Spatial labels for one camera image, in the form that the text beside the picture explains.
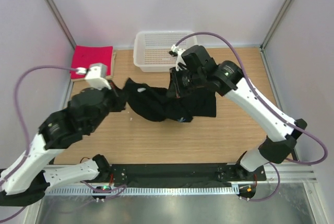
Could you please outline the black t-shirt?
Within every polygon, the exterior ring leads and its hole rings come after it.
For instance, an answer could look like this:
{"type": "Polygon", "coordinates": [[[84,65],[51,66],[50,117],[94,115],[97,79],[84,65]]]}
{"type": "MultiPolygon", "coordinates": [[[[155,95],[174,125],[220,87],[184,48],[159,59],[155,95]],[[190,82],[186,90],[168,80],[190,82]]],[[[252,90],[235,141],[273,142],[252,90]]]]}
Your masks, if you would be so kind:
{"type": "Polygon", "coordinates": [[[205,88],[179,99],[169,98],[166,96],[166,88],[150,87],[128,78],[123,91],[128,95],[127,103],[130,108],[148,121],[162,122],[169,119],[188,123],[196,116],[217,116],[215,93],[205,88]]]}

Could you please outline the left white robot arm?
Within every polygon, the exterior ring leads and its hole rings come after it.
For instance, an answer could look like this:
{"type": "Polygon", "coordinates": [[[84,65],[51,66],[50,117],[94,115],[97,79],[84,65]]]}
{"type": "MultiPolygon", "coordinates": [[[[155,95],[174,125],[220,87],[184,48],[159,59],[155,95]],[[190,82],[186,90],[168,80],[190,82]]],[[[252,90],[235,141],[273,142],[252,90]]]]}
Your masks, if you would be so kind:
{"type": "Polygon", "coordinates": [[[26,207],[56,187],[79,181],[104,182],[111,173],[101,154],[79,163],[61,162],[81,141],[93,134],[110,113],[125,110],[127,95],[111,81],[101,89],[85,88],[63,109],[51,113],[40,125],[22,154],[23,163],[1,170],[1,206],[26,207]]]}

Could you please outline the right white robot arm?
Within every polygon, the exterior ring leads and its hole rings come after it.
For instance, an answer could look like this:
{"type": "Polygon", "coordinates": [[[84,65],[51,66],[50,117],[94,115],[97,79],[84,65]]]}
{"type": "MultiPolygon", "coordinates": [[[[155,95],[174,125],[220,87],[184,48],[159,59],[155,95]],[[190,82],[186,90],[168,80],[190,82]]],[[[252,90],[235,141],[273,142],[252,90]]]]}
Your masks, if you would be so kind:
{"type": "Polygon", "coordinates": [[[303,119],[294,120],[284,114],[252,83],[247,83],[239,66],[232,61],[217,64],[201,45],[189,49],[173,45],[169,54],[176,58],[176,65],[170,68],[168,97],[179,99],[207,88],[236,103],[266,132],[260,145],[238,159],[235,172],[241,179],[269,162],[280,164],[289,156],[301,135],[295,128],[307,126],[303,119]]]}

